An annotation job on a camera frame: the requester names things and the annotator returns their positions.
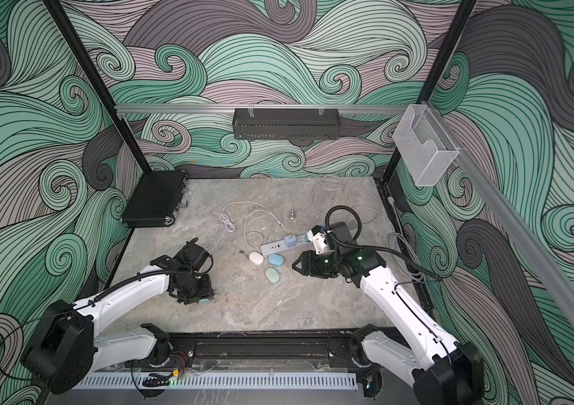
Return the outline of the blue USB wall charger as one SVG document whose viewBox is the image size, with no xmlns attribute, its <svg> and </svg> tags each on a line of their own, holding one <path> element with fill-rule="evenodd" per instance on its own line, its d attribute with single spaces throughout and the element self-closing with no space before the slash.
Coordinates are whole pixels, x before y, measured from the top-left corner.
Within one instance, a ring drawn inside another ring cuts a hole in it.
<svg viewBox="0 0 574 405">
<path fill-rule="evenodd" d="M 284 238 L 284 244 L 287 248 L 295 247 L 298 244 L 298 237 L 296 235 L 286 236 Z"/>
</svg>

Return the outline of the clear acrylic wall holder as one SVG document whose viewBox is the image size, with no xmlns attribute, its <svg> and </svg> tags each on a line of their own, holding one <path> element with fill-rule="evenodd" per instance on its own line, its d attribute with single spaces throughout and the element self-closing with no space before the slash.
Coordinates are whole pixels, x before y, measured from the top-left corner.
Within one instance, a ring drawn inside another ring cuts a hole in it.
<svg viewBox="0 0 574 405">
<path fill-rule="evenodd" d="M 408 106 L 393 140 L 417 187 L 434 187 L 459 155 L 442 114 L 428 104 Z"/>
</svg>

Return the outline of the white power strip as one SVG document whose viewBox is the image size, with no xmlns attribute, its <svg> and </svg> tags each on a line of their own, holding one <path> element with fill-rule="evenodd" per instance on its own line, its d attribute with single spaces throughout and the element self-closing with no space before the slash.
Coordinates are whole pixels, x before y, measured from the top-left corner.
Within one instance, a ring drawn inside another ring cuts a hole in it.
<svg viewBox="0 0 574 405">
<path fill-rule="evenodd" d="M 261 254 L 268 258 L 273 254 L 282 254 L 302 246 L 312 246 L 310 238 L 307 235 L 287 236 L 280 241 L 270 242 L 260 247 Z"/>
</svg>

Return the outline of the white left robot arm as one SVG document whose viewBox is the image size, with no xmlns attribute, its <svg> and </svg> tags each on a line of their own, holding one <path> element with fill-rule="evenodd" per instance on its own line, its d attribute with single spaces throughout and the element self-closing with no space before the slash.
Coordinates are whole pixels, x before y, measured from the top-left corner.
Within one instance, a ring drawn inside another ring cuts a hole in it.
<svg viewBox="0 0 574 405">
<path fill-rule="evenodd" d="M 88 374 L 128 361 L 154 368 L 173 358 L 170 335 L 152 323 L 128 332 L 107 334 L 119 318 L 160 295 L 182 305 L 211 300 L 214 258 L 188 241 L 174 256 L 159 256 L 140 272 L 101 293 L 74 303 L 49 305 L 26 344 L 20 363 L 53 394 L 62 394 Z"/>
</svg>

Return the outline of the black carbon-pattern briefcase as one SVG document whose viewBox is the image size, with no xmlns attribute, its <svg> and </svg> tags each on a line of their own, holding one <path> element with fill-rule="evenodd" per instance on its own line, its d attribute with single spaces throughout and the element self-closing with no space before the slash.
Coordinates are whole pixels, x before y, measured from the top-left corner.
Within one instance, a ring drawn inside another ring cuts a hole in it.
<svg viewBox="0 0 574 405">
<path fill-rule="evenodd" d="M 143 173 L 122 214 L 129 228 L 170 227 L 187 187 L 184 170 Z"/>
</svg>

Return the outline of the blue earbud case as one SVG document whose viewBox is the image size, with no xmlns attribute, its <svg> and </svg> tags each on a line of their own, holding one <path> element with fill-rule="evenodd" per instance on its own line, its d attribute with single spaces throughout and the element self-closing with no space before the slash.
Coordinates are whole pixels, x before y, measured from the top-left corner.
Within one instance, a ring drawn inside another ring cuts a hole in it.
<svg viewBox="0 0 574 405">
<path fill-rule="evenodd" d="M 284 264 L 284 258 L 278 254 L 271 254 L 268 257 L 268 262 L 271 266 L 281 267 Z"/>
</svg>

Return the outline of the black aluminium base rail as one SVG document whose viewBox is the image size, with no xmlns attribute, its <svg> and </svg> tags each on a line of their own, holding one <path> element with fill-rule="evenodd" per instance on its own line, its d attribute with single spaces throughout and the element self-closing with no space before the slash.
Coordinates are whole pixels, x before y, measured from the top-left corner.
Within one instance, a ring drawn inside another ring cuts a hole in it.
<svg viewBox="0 0 574 405">
<path fill-rule="evenodd" d="M 353 329 L 246 332 L 172 332 L 164 358 L 135 360 L 145 369 L 197 369 L 224 360 L 304 360 L 332 368 L 365 366 Z"/>
</svg>

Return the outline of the white earbud case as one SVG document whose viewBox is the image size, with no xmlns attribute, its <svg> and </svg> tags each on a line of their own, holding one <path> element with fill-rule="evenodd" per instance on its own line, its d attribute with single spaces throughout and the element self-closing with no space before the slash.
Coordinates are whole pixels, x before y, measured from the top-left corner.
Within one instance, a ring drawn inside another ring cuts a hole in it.
<svg viewBox="0 0 574 405">
<path fill-rule="evenodd" d="M 248 255 L 249 260 L 254 263 L 255 265 L 259 266 L 261 264 L 263 264 L 264 262 L 264 257 L 261 253 L 252 251 L 249 255 Z"/>
</svg>

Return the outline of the green earbud case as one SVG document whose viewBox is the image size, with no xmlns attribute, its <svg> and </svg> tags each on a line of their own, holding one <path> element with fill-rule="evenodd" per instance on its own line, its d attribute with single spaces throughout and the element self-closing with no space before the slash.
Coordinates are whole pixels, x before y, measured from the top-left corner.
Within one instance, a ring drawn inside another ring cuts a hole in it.
<svg viewBox="0 0 574 405">
<path fill-rule="evenodd" d="M 280 275 L 275 268 L 267 268 L 265 270 L 265 276 L 267 280 L 272 284 L 276 284 L 280 280 Z"/>
</svg>

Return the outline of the aluminium right side rail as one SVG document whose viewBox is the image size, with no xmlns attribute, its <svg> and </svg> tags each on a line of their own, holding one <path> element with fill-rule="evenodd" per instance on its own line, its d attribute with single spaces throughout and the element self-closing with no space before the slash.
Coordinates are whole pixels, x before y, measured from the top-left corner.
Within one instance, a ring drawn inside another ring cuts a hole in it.
<svg viewBox="0 0 574 405">
<path fill-rule="evenodd" d="M 455 162 L 462 167 L 474 189 L 486 205 L 503 224 L 514 247 L 536 274 L 538 280 L 552 295 L 574 329 L 574 284 L 561 270 L 552 255 L 544 248 L 523 218 L 516 212 L 504 194 L 481 170 L 473 154 L 462 146 L 459 138 L 452 133 L 442 114 L 432 104 L 424 102 L 435 123 L 440 127 L 440 135 L 450 141 L 458 150 Z"/>
</svg>

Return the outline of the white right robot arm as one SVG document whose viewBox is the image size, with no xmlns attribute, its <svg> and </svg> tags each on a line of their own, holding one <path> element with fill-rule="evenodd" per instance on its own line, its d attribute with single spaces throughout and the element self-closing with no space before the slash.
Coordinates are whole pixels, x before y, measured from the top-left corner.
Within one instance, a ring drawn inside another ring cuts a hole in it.
<svg viewBox="0 0 574 405">
<path fill-rule="evenodd" d="M 337 211 L 350 213 L 358 221 L 354 232 L 344 222 L 333 223 Z M 363 394 L 375 398 L 381 393 L 382 370 L 413 389 L 420 404 L 481 404 L 484 401 L 484 357 L 471 343 L 460 342 L 447 332 L 406 292 L 386 260 L 388 252 L 403 253 L 383 246 L 358 243 L 363 225 L 349 206 L 337 205 L 326 213 L 324 224 L 312 228 L 313 244 L 293 263 L 297 273 L 313 278 L 343 278 L 355 285 L 386 314 L 400 338 L 388 337 L 369 324 L 351 335 L 349 352 L 355 366 L 364 370 L 359 379 Z"/>
</svg>

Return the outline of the black perforated wall tray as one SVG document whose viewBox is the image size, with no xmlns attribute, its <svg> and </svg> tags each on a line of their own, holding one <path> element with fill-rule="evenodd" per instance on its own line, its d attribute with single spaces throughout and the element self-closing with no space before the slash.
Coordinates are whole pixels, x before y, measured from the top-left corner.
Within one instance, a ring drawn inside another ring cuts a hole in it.
<svg viewBox="0 0 574 405">
<path fill-rule="evenodd" d="M 337 110 L 248 110 L 237 109 L 232 120 L 234 135 L 240 140 L 288 140 L 306 143 L 337 139 L 341 117 Z"/>
</svg>

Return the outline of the aluminium wall rail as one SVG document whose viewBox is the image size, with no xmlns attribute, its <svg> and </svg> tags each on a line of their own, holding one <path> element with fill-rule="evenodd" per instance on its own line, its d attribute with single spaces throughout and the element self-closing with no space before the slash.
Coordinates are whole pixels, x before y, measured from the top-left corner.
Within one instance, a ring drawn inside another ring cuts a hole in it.
<svg viewBox="0 0 574 405">
<path fill-rule="evenodd" d="M 256 110 L 314 110 L 323 113 L 325 110 L 337 110 L 341 115 L 391 116 L 401 115 L 408 109 L 404 106 L 380 105 L 236 105 L 236 104 L 116 104 L 119 115 L 130 114 L 233 114 L 235 110 L 248 110 L 252 116 Z"/>
</svg>

